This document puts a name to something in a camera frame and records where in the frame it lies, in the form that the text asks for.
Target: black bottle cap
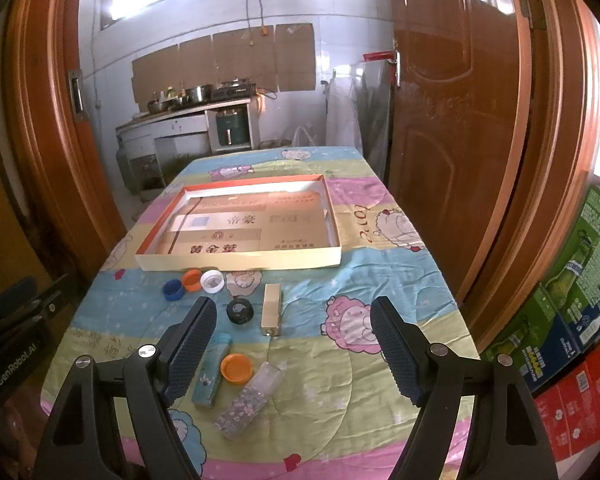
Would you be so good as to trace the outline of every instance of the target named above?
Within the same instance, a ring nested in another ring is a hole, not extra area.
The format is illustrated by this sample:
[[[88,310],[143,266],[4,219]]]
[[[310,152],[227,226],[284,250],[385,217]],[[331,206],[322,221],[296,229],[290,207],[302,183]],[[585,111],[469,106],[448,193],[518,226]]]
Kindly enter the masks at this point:
[[[249,300],[235,298],[226,306],[226,314],[229,321],[236,325],[242,325],[249,322],[253,317],[253,307]]]

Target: orange bottle cap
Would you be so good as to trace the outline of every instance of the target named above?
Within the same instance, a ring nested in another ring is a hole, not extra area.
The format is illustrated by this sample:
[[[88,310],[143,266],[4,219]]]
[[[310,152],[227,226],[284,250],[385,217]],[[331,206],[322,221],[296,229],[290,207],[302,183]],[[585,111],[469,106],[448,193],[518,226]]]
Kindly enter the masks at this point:
[[[253,366],[246,355],[229,354],[220,363],[220,373],[231,384],[244,384],[253,375]]]
[[[202,271],[200,269],[192,269],[186,272],[180,280],[187,292],[196,292],[202,288],[202,284],[200,283],[201,277]]]

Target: blue textured grip pad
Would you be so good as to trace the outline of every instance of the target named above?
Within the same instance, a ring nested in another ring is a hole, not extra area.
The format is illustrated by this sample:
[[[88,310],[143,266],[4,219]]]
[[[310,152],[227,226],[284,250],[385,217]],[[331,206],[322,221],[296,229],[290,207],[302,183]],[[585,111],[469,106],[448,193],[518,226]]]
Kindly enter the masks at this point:
[[[174,352],[169,364],[167,386],[162,391],[167,406],[171,406],[174,400],[187,393],[206,345],[216,329],[217,316],[216,307],[212,302],[205,306]]]
[[[400,318],[394,306],[389,301],[387,303],[388,305],[377,301],[371,303],[371,328],[378,339],[400,394],[411,399],[411,402],[418,406],[424,396],[418,379],[418,364],[397,325],[399,322],[404,325],[406,323]]]

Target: green bottle image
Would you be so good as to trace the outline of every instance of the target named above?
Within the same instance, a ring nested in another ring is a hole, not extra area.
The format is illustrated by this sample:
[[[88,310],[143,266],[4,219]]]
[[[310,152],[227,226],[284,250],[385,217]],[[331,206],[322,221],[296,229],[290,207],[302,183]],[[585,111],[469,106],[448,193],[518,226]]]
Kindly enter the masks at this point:
[[[522,341],[530,331],[531,325],[525,316],[520,327],[517,328],[511,335],[500,341],[496,341],[491,345],[490,351],[493,353],[493,357],[495,358],[498,354],[511,355],[516,348],[522,345]]]
[[[544,286],[557,309],[561,309],[567,302],[567,295],[576,278],[581,275],[584,265],[591,254],[591,239],[587,236],[586,232],[579,231],[578,236],[580,236],[580,243],[571,259],[564,266],[564,269],[546,282]]]

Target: table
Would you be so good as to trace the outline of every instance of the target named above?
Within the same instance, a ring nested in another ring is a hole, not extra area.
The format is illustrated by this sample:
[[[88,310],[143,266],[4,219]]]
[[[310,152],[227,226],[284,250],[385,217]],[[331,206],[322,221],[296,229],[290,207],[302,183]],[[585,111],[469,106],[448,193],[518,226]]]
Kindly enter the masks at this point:
[[[353,148],[320,147],[234,153],[192,162],[158,197],[116,246],[97,275],[60,343],[42,392],[49,411],[74,359],[121,358],[155,343],[180,322],[199,293],[168,303],[162,284],[181,272],[143,272],[136,247],[184,184],[216,180],[321,173],[327,179],[342,240],[337,268],[246,270],[226,273],[227,286],[211,295],[217,330],[233,337],[232,352],[254,368],[268,360],[285,377],[273,398],[235,441],[212,423],[241,386],[223,381],[215,406],[196,408],[192,386],[172,406],[190,459],[205,479],[378,479],[388,477],[418,410],[401,397],[370,330],[368,309],[388,296],[407,322],[430,341],[477,358],[464,320],[429,251],[403,212]],[[260,333],[264,285],[282,284],[282,335]],[[254,320],[232,325],[224,312],[232,296],[247,297]],[[358,321],[344,319],[353,315]],[[116,400],[125,452],[139,461],[125,401]],[[472,400],[463,399],[445,468],[459,467]]]

